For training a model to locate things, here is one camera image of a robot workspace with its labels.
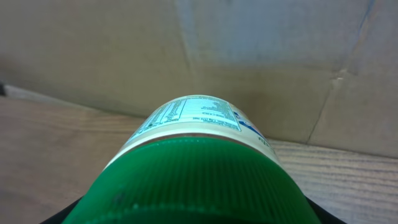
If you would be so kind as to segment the green lidded jar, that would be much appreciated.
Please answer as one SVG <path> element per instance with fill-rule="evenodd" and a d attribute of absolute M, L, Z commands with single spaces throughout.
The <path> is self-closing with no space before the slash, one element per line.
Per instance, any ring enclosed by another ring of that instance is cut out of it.
<path fill-rule="evenodd" d="M 255 125 L 206 95 L 156 109 L 66 223 L 318 223 Z"/>

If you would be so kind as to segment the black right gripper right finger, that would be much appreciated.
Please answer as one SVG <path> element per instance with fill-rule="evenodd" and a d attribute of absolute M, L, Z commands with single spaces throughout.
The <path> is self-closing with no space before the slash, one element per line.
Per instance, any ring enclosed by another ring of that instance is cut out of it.
<path fill-rule="evenodd" d="M 321 208 L 321 206 L 310 200 L 308 197 L 306 197 L 306 199 L 322 224 L 346 224 L 346 222 Z"/>

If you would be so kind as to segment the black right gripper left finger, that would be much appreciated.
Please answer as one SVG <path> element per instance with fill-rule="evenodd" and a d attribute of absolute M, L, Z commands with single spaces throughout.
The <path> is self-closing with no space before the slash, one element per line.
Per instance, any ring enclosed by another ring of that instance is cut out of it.
<path fill-rule="evenodd" d="M 81 198 L 77 199 L 69 206 L 65 207 L 63 210 L 59 211 L 58 213 L 52 215 L 48 219 L 44 220 L 40 224 L 62 224 L 64 219 L 70 214 L 70 212 L 75 208 Z"/>

